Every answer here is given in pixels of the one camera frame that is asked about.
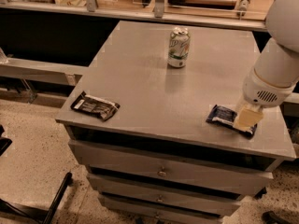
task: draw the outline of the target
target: drawer unit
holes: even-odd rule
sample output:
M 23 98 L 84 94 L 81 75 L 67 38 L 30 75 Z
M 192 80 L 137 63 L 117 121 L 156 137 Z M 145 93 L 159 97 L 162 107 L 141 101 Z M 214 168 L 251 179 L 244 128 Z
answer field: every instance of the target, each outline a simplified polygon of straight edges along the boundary
M 88 174 L 87 178 L 93 189 L 100 193 L 112 193 L 151 203 L 177 206 L 221 216 L 230 216 L 240 206 L 239 201 L 203 194 L 200 192 L 201 190 L 183 189 L 182 186 L 181 189 L 174 189 L 163 186 L 164 183 L 159 186 L 135 181 L 136 178 L 133 177 L 132 179 L 124 179 L 112 175 Z
M 268 172 L 129 147 L 74 140 L 69 146 L 80 164 L 242 195 L 255 195 L 273 177 Z
M 218 216 L 209 216 L 200 212 L 143 203 L 113 195 L 100 195 L 99 201 L 103 206 L 109 209 L 122 210 L 142 216 L 154 217 L 160 220 L 170 220 L 188 224 L 221 224 L 221 218 Z
M 263 189 L 295 152 L 276 109 L 264 111 L 251 139 L 206 123 L 213 105 L 233 108 L 259 54 L 248 32 L 188 29 L 188 65 L 172 69 L 167 51 L 173 25 L 120 21 L 109 52 L 98 53 L 56 120 L 105 207 L 216 224 Z M 83 91 L 121 108 L 107 121 L 75 112 L 70 106 Z

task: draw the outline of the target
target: speckled floor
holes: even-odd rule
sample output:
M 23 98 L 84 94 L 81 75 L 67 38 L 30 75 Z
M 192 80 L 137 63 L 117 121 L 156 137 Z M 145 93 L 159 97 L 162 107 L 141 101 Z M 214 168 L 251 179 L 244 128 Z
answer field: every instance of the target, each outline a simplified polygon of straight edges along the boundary
M 67 172 L 73 184 L 66 189 L 52 223 L 134 224 L 137 217 L 107 210 L 97 200 L 68 145 L 64 126 L 55 122 L 64 98 L 39 95 L 28 105 L 28 94 L 0 90 L 0 123 L 4 137 L 13 144 L 0 157 L 0 198 L 48 209 Z M 283 163 L 274 172 L 267 194 L 260 200 L 250 197 L 225 224 L 263 223 L 261 215 L 273 210 L 292 224 L 299 224 L 299 164 Z M 156 220 L 144 218 L 145 224 Z M 35 223 L 27 218 L 0 213 L 0 224 Z

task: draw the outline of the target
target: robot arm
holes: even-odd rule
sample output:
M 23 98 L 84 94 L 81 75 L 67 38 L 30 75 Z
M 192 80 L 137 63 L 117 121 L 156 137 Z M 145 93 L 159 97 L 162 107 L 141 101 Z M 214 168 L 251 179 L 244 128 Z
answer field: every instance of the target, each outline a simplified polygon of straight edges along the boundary
M 299 0 L 276 0 L 266 27 L 272 38 L 243 84 L 234 127 L 246 131 L 263 118 L 263 109 L 280 105 L 299 81 Z

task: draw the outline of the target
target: aluminum can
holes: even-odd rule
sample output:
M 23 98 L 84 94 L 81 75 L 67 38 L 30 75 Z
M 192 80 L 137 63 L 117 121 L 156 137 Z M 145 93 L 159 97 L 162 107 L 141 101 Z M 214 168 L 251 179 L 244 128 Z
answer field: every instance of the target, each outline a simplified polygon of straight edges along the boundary
M 188 28 L 175 27 L 170 34 L 168 64 L 177 68 L 184 67 L 190 46 Z

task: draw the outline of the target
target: table top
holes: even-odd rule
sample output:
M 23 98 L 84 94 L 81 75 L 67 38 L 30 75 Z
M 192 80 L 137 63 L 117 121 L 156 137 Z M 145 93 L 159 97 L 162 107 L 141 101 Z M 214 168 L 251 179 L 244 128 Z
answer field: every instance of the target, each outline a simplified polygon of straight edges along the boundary
M 95 130 L 295 158 L 279 107 L 264 111 L 252 139 L 206 123 L 214 105 L 235 108 L 244 77 L 260 55 L 252 33 L 188 27 L 192 38 L 187 64 L 172 68 L 167 55 L 174 27 L 120 21 L 56 120 Z M 70 106 L 82 91 L 117 102 L 121 108 L 106 122 L 75 112 Z

